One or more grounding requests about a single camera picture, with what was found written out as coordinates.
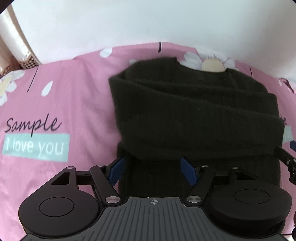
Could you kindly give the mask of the beige curtain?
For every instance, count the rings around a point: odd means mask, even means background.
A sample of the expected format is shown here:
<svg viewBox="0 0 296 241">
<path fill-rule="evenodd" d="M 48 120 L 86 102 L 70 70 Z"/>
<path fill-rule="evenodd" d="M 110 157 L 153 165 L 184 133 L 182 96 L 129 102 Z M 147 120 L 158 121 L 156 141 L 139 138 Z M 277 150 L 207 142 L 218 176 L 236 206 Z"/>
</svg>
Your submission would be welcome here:
<svg viewBox="0 0 296 241">
<path fill-rule="evenodd" d="M 1 77 L 41 65 L 30 47 L 11 4 L 1 13 Z"/>
</svg>

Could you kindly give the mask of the black knit sweater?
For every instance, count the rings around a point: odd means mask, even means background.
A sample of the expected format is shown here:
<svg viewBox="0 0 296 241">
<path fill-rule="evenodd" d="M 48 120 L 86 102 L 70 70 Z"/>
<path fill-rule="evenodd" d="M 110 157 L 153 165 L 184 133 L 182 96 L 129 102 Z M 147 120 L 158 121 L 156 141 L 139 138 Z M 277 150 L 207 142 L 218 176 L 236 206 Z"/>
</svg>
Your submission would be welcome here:
<svg viewBox="0 0 296 241">
<path fill-rule="evenodd" d="M 284 121 L 276 96 L 232 69 L 193 70 L 176 58 L 139 61 L 109 78 L 117 154 L 125 160 L 122 197 L 186 196 L 181 159 L 236 166 L 279 185 Z"/>
</svg>

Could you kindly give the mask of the pink printed bed sheet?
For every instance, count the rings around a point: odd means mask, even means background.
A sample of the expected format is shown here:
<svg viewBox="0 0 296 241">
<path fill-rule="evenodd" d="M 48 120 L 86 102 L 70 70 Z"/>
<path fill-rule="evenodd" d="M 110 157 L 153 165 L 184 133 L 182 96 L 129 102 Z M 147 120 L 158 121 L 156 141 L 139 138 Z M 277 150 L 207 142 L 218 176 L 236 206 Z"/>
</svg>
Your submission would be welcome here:
<svg viewBox="0 0 296 241">
<path fill-rule="evenodd" d="M 262 71 L 218 52 L 152 43 L 107 48 L 1 78 L 1 239 L 20 240 L 21 203 L 67 166 L 79 171 L 108 165 L 118 156 L 117 128 L 109 78 L 134 63 L 176 58 L 190 69 L 239 71 L 276 96 L 284 121 L 282 144 L 292 155 L 295 141 L 295 94 Z M 295 197 L 288 171 L 280 165 L 279 186 Z"/>
</svg>

